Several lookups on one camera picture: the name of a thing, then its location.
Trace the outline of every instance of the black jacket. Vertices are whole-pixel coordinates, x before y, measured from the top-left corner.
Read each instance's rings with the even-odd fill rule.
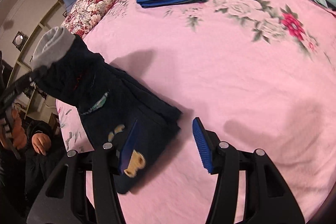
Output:
[[[51,139],[51,148],[47,156],[37,154],[33,149],[32,137],[37,131]],[[0,190],[23,218],[28,215],[44,182],[66,153],[62,137],[54,137],[50,125],[46,122],[33,120],[26,134],[28,142],[20,151],[21,160],[17,160],[13,152],[0,145]]]
[[[65,56],[36,83],[47,94],[77,108],[94,148],[106,143],[109,133],[121,124],[125,129],[117,136],[124,139],[138,120],[141,131],[134,149],[144,156],[146,166],[134,178],[124,173],[115,176],[117,191],[126,193],[177,134],[181,112],[125,71],[105,63],[100,54],[90,52],[80,36],[75,36]],[[105,103],[96,107],[105,94]]]

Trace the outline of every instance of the floral pattern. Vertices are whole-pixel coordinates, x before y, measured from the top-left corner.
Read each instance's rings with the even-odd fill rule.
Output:
[[[215,13],[226,14],[228,18],[238,20],[242,26],[252,26],[253,42],[281,42],[292,37],[299,49],[310,58],[312,54],[320,52],[316,38],[305,30],[302,22],[298,20],[299,15],[288,5],[285,5],[285,9],[280,8],[281,15],[279,15],[278,9],[271,7],[270,1],[265,0],[213,0],[213,4]],[[335,70],[329,56],[323,53]]]
[[[199,25],[201,19],[201,8],[190,8],[182,11],[184,15],[187,16],[187,25],[191,27],[193,31],[196,30],[196,26]]]
[[[170,16],[172,13],[173,13],[173,9],[172,8],[168,8],[168,10],[165,12],[165,14],[164,14],[163,17]]]
[[[77,0],[62,26],[84,38],[116,0]]]
[[[302,28],[303,24],[297,20],[298,15],[293,13],[288,5],[286,5],[286,10],[281,9],[281,12],[284,17],[284,19],[281,20],[281,23],[288,28],[291,36],[302,41],[302,34],[304,34],[305,31]]]
[[[80,153],[90,151],[91,145],[87,146],[83,143],[86,134],[82,127],[76,127],[76,129],[68,131],[69,127],[71,128],[73,125],[72,122],[78,117],[78,112],[75,111],[74,113],[70,105],[62,103],[61,107],[58,108],[58,116],[66,150],[74,149]]]
[[[112,15],[114,18],[127,15],[128,0],[117,0],[115,5],[107,12],[107,15]]]

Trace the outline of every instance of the metal bolt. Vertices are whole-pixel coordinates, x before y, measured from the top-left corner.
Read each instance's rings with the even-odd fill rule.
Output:
[[[74,155],[76,155],[76,150],[70,150],[70,151],[68,151],[68,153],[67,153],[67,155],[68,155],[68,157],[73,157]]]
[[[103,144],[104,149],[110,149],[110,148],[112,148],[112,146],[113,146],[113,144],[111,144],[111,143],[104,143]]]
[[[219,147],[220,147],[220,148],[224,148],[224,149],[226,149],[226,148],[229,147],[229,144],[228,144],[227,142],[220,142],[220,143],[219,143]]]
[[[256,152],[256,154],[257,154],[258,156],[263,156],[263,155],[265,155],[265,151],[262,150],[262,149],[257,149],[255,152]]]

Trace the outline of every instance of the white shelf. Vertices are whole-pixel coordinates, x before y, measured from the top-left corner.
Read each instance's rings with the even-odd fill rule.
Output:
[[[57,2],[51,7],[51,9],[49,9],[49,11],[44,15],[44,17],[36,25],[34,31],[28,37],[28,40],[26,41],[25,45],[23,46],[23,48],[22,48],[22,50],[19,54],[19,57],[15,62],[13,70],[12,70],[10,76],[9,76],[7,87],[9,85],[11,85],[13,82],[15,82],[15,80],[17,80],[21,75],[23,75],[23,74],[32,70],[31,67],[28,65],[28,62],[29,62],[28,60],[30,60],[30,58],[31,58],[31,56],[32,56],[32,54],[35,50],[34,48],[32,48],[32,45],[37,40],[39,41],[44,33],[46,33],[47,31],[49,31],[51,29],[51,27],[48,25],[48,21],[59,10],[59,8],[62,7],[62,5],[63,5],[63,0],[57,0]],[[32,95],[30,96],[30,99],[28,100],[27,103],[22,102],[20,100],[20,104],[25,105],[26,109],[24,109],[24,108],[22,108],[18,105],[15,106],[15,108],[17,108],[18,110],[23,111],[25,113],[25,118],[26,118],[26,116],[29,112],[29,107],[31,105],[33,96],[34,96],[34,94],[36,94],[35,90],[36,90],[36,87],[35,87]]]

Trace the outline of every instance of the pink flower print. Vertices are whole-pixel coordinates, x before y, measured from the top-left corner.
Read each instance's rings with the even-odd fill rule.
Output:
[[[291,36],[297,37],[299,41],[303,40],[302,33],[305,33],[303,28],[301,27],[301,22],[298,21],[292,14],[282,14],[285,19],[281,20],[281,23],[284,24]]]
[[[315,52],[315,46],[313,45],[313,43],[309,42],[308,46],[313,52]]]
[[[76,34],[78,34],[80,37],[82,37],[83,34],[84,34],[84,31],[83,31],[83,30],[78,30],[78,31],[76,32]]]

